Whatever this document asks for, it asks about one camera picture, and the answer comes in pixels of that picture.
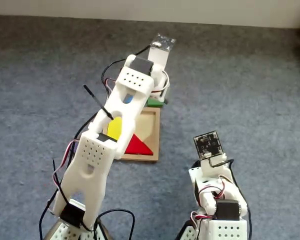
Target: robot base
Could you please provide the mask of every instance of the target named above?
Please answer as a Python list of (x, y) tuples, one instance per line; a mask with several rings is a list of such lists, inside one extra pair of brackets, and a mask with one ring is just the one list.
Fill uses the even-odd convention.
[[(50, 229), (43, 240), (94, 240), (93, 232), (83, 232), (82, 230), (68, 226), (62, 221), (57, 221)], [(112, 240), (107, 229), (101, 224), (96, 228), (97, 240)]]

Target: white wall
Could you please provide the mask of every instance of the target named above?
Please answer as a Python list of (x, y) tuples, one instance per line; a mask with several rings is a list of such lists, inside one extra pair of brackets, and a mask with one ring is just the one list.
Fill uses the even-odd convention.
[(0, 15), (300, 28), (300, 0), (0, 0)]

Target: red triangle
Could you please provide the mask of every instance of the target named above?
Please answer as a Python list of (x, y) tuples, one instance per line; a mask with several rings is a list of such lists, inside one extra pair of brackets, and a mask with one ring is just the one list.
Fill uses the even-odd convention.
[(128, 147), (125, 150), (126, 154), (138, 155), (153, 155), (153, 151), (144, 144), (135, 134), (133, 134)]

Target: robotic arm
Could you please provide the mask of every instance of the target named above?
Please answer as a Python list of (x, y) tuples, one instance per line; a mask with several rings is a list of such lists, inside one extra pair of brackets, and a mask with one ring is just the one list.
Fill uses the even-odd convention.
[(227, 160), (216, 131), (194, 137), (194, 143), (199, 161), (189, 174), (198, 210), (176, 240), (247, 240), (248, 205), (230, 168), (233, 159)]
[[(126, 58), (115, 81), (115, 87), (88, 130), (78, 139), (71, 164), (58, 186), (52, 213), (63, 222), (45, 240), (93, 239), (93, 226), (105, 196), (106, 182), (114, 159), (120, 159), (135, 132), (136, 118), (149, 97), (165, 100), (170, 86), (165, 72), (168, 55), (175, 40), (158, 34), (149, 47), (148, 59), (136, 55)], [(132, 98), (127, 103), (126, 97)], [(102, 134), (103, 128), (115, 117), (122, 118), (118, 141)], [(84, 204), (71, 199), (81, 192)], [(99, 240), (106, 239), (98, 226)]]

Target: yellow tangram piece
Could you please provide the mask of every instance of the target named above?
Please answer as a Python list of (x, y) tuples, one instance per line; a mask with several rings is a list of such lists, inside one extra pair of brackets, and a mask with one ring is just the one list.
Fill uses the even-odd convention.
[(118, 140), (121, 135), (122, 118), (117, 116), (108, 124), (107, 135), (115, 140)]

